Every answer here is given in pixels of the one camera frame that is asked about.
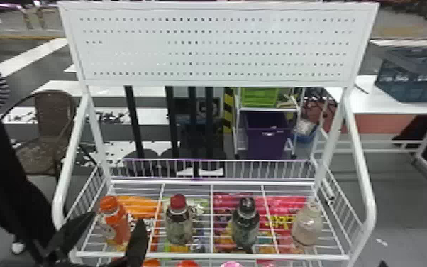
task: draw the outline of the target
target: orange package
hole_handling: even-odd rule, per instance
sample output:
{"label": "orange package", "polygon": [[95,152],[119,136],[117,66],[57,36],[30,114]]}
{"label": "orange package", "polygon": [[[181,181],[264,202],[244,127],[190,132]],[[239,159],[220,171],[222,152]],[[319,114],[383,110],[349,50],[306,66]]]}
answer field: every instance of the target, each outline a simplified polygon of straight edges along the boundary
{"label": "orange package", "polygon": [[[157,200],[152,200],[146,197],[136,197],[129,195],[117,196],[118,202],[122,203],[127,213],[129,213],[134,219],[144,219],[146,225],[150,225],[146,220],[151,220],[155,217],[155,211],[157,210]],[[163,213],[162,205],[159,206],[159,215],[155,226],[151,226],[154,229],[154,237],[150,245],[150,251],[157,251],[157,243],[159,242],[159,227],[160,219]]]}

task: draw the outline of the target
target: green crate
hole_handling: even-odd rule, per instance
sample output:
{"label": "green crate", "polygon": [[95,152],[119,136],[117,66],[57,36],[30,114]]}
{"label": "green crate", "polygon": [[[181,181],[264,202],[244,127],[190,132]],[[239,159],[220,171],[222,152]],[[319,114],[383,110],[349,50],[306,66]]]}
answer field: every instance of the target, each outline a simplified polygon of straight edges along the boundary
{"label": "green crate", "polygon": [[278,88],[241,88],[242,106],[244,107],[275,107],[278,99]]}

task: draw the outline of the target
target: wicker chair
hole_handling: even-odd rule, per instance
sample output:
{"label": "wicker chair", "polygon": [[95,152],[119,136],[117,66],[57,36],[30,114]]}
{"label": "wicker chair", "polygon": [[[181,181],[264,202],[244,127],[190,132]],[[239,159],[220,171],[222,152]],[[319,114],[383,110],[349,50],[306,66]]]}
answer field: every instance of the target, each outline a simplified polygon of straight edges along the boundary
{"label": "wicker chair", "polygon": [[76,104],[71,95],[63,91],[36,92],[16,102],[0,116],[0,120],[14,107],[32,98],[35,102],[39,137],[22,143],[16,149],[16,155],[27,174],[53,175],[58,181],[60,161],[65,157],[70,141]]}

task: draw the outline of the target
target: red bottle cap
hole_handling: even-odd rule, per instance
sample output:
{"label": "red bottle cap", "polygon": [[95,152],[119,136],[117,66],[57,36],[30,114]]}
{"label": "red bottle cap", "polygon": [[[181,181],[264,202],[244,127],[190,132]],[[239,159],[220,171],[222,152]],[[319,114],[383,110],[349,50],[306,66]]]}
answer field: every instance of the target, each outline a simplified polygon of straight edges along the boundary
{"label": "red bottle cap", "polygon": [[183,210],[185,209],[186,200],[183,194],[176,194],[170,198],[170,208],[173,210]]}

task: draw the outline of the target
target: blue plastic crate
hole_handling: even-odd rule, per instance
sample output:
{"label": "blue plastic crate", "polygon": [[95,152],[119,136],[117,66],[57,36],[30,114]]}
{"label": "blue plastic crate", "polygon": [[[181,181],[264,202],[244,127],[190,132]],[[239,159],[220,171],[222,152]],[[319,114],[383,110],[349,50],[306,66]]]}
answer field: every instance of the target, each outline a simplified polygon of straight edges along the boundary
{"label": "blue plastic crate", "polygon": [[385,53],[375,85],[399,102],[427,102],[427,48]]}

